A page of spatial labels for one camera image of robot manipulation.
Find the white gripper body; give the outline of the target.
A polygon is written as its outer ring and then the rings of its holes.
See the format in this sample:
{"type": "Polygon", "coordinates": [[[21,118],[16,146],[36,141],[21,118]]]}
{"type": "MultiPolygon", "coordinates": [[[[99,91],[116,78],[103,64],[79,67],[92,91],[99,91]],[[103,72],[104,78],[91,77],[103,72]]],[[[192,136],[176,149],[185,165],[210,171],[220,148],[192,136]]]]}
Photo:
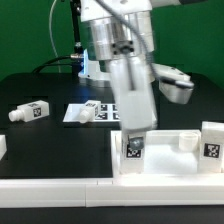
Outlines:
{"type": "Polygon", "coordinates": [[[149,68],[141,57],[108,63],[110,82],[125,134],[147,132],[157,126],[157,113],[149,68]]]}

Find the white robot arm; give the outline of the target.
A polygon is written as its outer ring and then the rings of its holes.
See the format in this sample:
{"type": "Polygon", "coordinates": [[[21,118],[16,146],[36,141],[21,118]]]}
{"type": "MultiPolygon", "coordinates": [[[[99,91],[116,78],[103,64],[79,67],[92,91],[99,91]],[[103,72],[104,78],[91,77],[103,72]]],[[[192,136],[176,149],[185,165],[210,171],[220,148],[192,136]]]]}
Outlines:
{"type": "Polygon", "coordinates": [[[166,98],[178,104],[187,103],[194,89],[188,75],[153,62],[150,11],[206,1],[75,0],[90,34],[94,59],[106,64],[125,135],[142,136],[156,127],[152,81],[158,81],[166,98]]]}

